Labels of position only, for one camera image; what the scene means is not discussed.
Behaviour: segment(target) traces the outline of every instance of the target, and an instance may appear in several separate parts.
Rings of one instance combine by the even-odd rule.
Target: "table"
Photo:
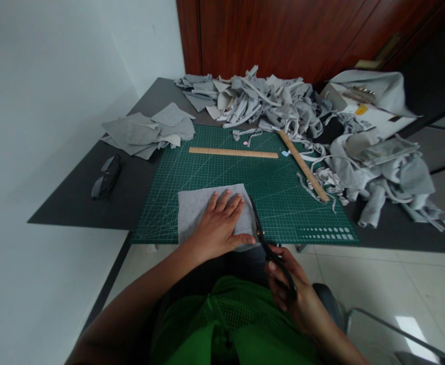
[[[207,111],[197,113],[173,80],[163,78],[153,83],[129,114],[141,112],[151,117],[170,102],[195,116],[196,124],[222,124],[214,121]],[[109,199],[93,201],[91,189],[100,177],[101,166],[116,153],[120,154],[123,163],[119,180]],[[28,222],[135,230],[161,153],[155,151],[146,161],[98,141]],[[383,207],[377,229],[359,227],[355,222],[363,206],[363,202],[357,201],[345,207],[361,240],[360,247],[445,252],[445,232],[441,233],[429,224],[411,222],[399,206],[389,202]]]

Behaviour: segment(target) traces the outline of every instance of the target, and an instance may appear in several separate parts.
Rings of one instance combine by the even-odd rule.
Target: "green mesh vest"
[[[271,292],[232,276],[207,296],[191,296],[165,312],[152,341],[154,364],[316,364],[317,352]]]

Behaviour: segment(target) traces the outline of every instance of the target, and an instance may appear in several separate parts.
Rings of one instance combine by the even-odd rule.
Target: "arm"
[[[241,243],[255,243],[250,235],[233,235],[244,201],[231,191],[217,202],[214,193],[193,235],[158,265],[124,289],[92,322],[76,343],[66,364],[120,363],[128,354],[155,303],[194,268],[232,251]]]
[[[295,325],[314,341],[319,353],[326,359],[338,364],[368,364],[366,359],[337,327],[317,296],[304,270],[288,249],[270,246],[282,260],[292,275],[297,287],[297,300],[287,298],[285,291],[277,281],[287,284],[285,275],[273,262],[265,267],[268,283],[276,305],[284,312],[288,311]]]

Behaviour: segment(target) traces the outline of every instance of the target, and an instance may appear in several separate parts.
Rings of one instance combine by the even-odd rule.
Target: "yellow sticker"
[[[364,104],[360,104],[359,108],[354,112],[356,115],[363,115],[366,113],[368,108]]]

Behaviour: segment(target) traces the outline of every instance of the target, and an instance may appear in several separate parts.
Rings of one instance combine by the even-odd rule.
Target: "pile of gray fabric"
[[[175,84],[185,89],[184,94],[198,112],[207,109],[214,119],[226,122],[224,128],[255,123],[258,126],[252,132],[284,129],[293,142],[301,142],[318,138],[333,117],[348,132],[370,127],[353,114],[334,111],[332,102],[320,97],[302,78],[257,78],[257,70],[258,66],[254,66],[245,77],[233,76],[229,80],[185,75]]]
[[[382,141],[376,128],[344,134],[330,145],[325,161],[338,177],[332,184],[334,191],[345,190],[349,201],[358,195],[367,200],[358,222],[361,227],[378,226],[388,198],[402,204],[416,222],[445,229],[436,222],[442,211],[428,199],[435,188],[419,147],[399,135]]]
[[[136,113],[102,123],[107,135],[101,140],[148,160],[156,149],[180,147],[181,141],[191,140],[195,133],[192,119],[195,117],[170,103],[151,118]]]

